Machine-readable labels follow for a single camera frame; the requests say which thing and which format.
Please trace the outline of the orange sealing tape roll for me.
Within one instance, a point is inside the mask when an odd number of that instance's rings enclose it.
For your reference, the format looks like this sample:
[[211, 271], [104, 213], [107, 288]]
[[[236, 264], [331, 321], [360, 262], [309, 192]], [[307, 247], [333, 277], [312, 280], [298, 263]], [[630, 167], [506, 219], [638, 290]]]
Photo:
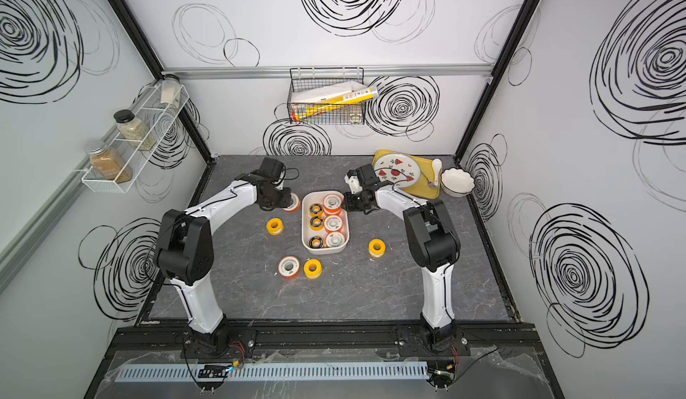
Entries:
[[283, 210], [288, 212], [288, 213], [293, 213], [299, 210], [300, 207], [300, 198], [298, 197], [297, 194], [292, 193], [290, 195], [291, 197], [291, 203], [289, 204], [288, 207], [284, 208]]
[[341, 231], [344, 222], [342, 218], [338, 215], [327, 216], [324, 219], [324, 229], [330, 233], [334, 231]]
[[327, 248], [338, 248], [346, 243], [346, 236], [339, 231], [330, 232], [325, 238]]
[[285, 279], [294, 279], [299, 271], [300, 261], [295, 256], [286, 256], [279, 262], [278, 272]]
[[342, 211], [343, 198], [337, 193], [327, 194], [323, 198], [323, 212], [326, 216], [338, 216]]

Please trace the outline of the yellow black tape roll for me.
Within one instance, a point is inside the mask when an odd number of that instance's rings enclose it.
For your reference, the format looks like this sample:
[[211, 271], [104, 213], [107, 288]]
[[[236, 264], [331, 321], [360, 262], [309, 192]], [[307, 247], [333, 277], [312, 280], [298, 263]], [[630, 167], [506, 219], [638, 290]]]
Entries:
[[322, 230], [324, 228], [324, 219], [322, 217], [310, 218], [309, 227], [314, 231]]
[[319, 250], [325, 247], [325, 239], [321, 236], [313, 236], [308, 241], [308, 247], [312, 250]]
[[308, 208], [311, 217], [321, 218], [323, 216], [323, 206], [320, 203], [311, 204]]

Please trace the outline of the white plastic storage box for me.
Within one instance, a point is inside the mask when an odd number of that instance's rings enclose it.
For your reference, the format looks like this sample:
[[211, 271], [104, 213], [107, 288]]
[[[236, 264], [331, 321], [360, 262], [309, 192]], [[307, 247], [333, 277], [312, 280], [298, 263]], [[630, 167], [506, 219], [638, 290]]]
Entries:
[[337, 191], [313, 192], [303, 198], [301, 242], [307, 252], [324, 256], [346, 249], [350, 227], [342, 203], [343, 194]]

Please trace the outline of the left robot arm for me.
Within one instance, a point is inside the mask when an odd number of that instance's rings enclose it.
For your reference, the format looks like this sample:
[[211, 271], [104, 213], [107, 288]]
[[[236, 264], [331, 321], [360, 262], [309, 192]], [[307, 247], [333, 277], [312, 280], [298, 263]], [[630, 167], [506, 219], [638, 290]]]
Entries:
[[184, 211], [169, 210], [162, 216], [154, 250], [155, 266], [182, 298], [191, 331], [211, 345], [229, 338], [222, 332], [226, 317], [211, 281], [213, 234], [255, 204], [262, 211], [293, 207], [294, 194], [284, 186], [286, 171], [281, 161], [265, 157], [258, 169], [236, 177], [209, 199]]

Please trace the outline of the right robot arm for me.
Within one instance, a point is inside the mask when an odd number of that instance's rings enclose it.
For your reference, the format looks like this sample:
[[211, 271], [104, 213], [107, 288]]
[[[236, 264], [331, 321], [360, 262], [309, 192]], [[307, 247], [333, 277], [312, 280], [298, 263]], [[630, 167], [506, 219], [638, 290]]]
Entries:
[[389, 211], [404, 221], [407, 244], [414, 262], [422, 269], [423, 309], [421, 318], [431, 331], [454, 324], [452, 274], [461, 243], [443, 201], [425, 200], [405, 193], [389, 181], [380, 180], [370, 164], [345, 175], [348, 191], [343, 208], [365, 214]]

